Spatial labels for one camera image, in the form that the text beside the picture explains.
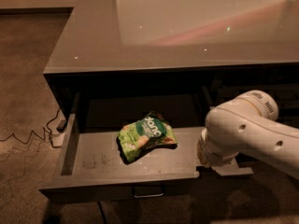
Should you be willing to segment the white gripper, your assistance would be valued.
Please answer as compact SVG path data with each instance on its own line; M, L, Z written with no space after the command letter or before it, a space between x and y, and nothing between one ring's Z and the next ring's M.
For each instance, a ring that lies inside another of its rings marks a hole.
M202 166L209 168L230 164L236 155L236 151L227 151L218 147L207 128L201 131L197 144L197 157Z

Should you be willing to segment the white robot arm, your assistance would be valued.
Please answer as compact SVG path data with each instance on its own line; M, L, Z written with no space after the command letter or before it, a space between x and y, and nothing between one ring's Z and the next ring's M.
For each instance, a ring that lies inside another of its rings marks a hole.
M247 91L215 106L199 139L201 164L224 166L242 153L299 179L299 129L277 119L278 105L263 91Z

